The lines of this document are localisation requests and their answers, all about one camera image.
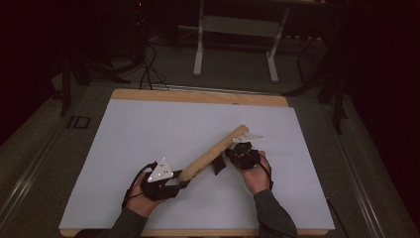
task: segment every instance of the floor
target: floor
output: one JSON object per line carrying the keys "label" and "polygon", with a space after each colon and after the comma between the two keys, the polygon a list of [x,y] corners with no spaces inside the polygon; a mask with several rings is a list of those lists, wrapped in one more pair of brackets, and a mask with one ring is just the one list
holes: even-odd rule
{"label": "floor", "polygon": [[[186,31],[175,46],[155,38],[151,42],[157,52],[156,73],[151,73],[154,89],[279,95],[302,84],[295,62],[304,42],[298,39],[280,43],[275,56],[278,84],[269,81],[261,49],[226,50],[235,43],[227,46],[214,40],[215,36],[208,39],[202,75],[196,77],[192,75],[194,30]],[[323,50],[317,42],[305,55],[306,75]],[[153,55],[149,48],[148,59]],[[73,82],[72,106],[64,117],[58,116],[60,101],[50,99],[0,148],[0,237],[60,237],[58,224],[112,91],[138,88],[144,70],[140,67],[123,75],[131,84],[114,83],[94,72],[89,86]],[[331,123],[333,102],[319,104],[318,91],[315,88],[287,100],[295,108],[324,193],[337,212],[331,209],[337,229],[324,237],[347,237],[346,231],[349,237],[419,237],[352,98],[345,97],[347,119],[342,120],[343,135],[338,135]],[[92,121],[84,130],[67,128],[71,116]]]}

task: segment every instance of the white triangular marker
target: white triangular marker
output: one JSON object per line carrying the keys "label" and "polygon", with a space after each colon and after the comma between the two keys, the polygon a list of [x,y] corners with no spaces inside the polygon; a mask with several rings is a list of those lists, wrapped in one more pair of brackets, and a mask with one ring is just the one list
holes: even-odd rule
{"label": "white triangular marker", "polygon": [[166,162],[166,158],[161,159],[157,164],[157,167],[152,171],[151,175],[148,177],[148,182],[154,182],[158,180],[170,179],[173,177],[173,172],[169,167],[169,164]]}
{"label": "white triangular marker", "polygon": [[246,142],[251,142],[251,141],[255,141],[255,140],[259,140],[259,139],[263,139],[263,137],[253,135],[253,134],[250,134],[250,133],[245,133],[244,135],[242,135],[238,138],[235,138],[234,143],[246,143]]}

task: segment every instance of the white paper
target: white paper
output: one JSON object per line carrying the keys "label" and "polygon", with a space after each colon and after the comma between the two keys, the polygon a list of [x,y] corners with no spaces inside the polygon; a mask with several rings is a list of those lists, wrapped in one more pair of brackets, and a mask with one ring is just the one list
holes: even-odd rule
{"label": "white paper", "polygon": [[[60,229],[110,228],[146,164],[182,170],[240,125],[272,166],[273,193],[298,229],[334,229],[293,108],[112,99],[73,189]],[[209,166],[160,205],[146,229],[258,228],[253,197],[230,162]]]}

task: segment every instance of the black device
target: black device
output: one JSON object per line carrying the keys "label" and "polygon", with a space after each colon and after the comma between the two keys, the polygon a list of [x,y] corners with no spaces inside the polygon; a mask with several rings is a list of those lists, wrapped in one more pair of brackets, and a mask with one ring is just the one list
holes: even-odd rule
{"label": "black device", "polygon": [[143,167],[135,176],[133,179],[129,189],[127,189],[126,194],[124,195],[124,200],[122,203],[122,207],[126,207],[127,201],[135,196],[138,195],[144,195],[150,200],[157,201],[157,200],[163,200],[168,199],[172,197],[176,197],[179,193],[179,191],[183,188],[186,188],[189,184],[188,182],[181,182],[179,184],[175,185],[166,185],[166,183],[171,179],[178,178],[179,174],[182,171],[175,171],[173,172],[172,178],[167,178],[163,180],[157,180],[157,181],[148,181],[148,177],[152,172],[147,172],[145,176],[143,177],[140,188],[142,189],[142,192],[139,194],[131,194],[132,187],[136,184],[136,181],[139,179],[140,175],[146,170],[146,169],[152,169],[152,171],[157,167],[158,162],[154,162],[151,164],[147,164],[145,167]]}
{"label": "black device", "polygon": [[233,148],[226,149],[225,155],[241,170],[252,169],[261,161],[259,151],[253,150],[251,142],[238,143]]}
{"label": "black device", "polygon": [[181,171],[174,172],[172,178],[158,181],[148,181],[148,177],[151,174],[151,172],[148,172],[140,183],[140,188],[142,189],[143,194],[153,201],[176,197],[179,190],[185,188],[186,185],[166,185],[166,183],[171,179],[178,178],[180,173]]}

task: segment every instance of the sleeve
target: sleeve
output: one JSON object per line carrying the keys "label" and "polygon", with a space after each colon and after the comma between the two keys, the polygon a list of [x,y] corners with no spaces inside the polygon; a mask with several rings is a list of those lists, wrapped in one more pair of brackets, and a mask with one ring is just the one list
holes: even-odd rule
{"label": "sleeve", "polygon": [[98,238],[138,238],[145,229],[148,219],[136,212],[124,208],[114,226],[104,231]]}
{"label": "sleeve", "polygon": [[260,223],[260,237],[297,237],[296,226],[287,211],[278,203],[271,190],[254,195]]}

